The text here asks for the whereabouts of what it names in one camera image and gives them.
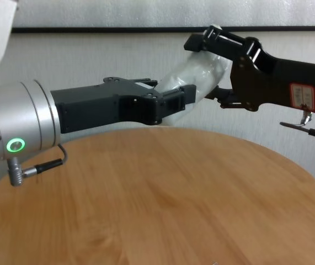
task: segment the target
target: round table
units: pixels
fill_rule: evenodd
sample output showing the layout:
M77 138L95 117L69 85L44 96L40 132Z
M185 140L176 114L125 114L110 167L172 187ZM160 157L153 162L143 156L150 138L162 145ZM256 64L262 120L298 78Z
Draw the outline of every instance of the round table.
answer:
M315 180L273 151L172 128L65 148L64 166L0 181L0 264L315 265Z

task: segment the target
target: wall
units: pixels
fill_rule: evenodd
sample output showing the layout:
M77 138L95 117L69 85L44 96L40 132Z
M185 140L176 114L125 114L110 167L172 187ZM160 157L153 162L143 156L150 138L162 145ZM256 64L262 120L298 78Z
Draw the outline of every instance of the wall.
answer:
M274 56L315 63L315 32L241 33L259 38ZM0 85L37 79L51 90L102 82L103 77L161 79L188 55L183 44L189 34L38 34L13 35L0 64ZM221 86L230 88L228 78ZM257 142L292 159L315 176L315 138L284 128L280 121L298 123L298 110L263 105L257 113L222 110L202 101L177 126L233 135ZM99 131L140 126L126 123L104 126L64 140ZM311 126L315 128L315 116ZM0 178L6 166L0 163Z

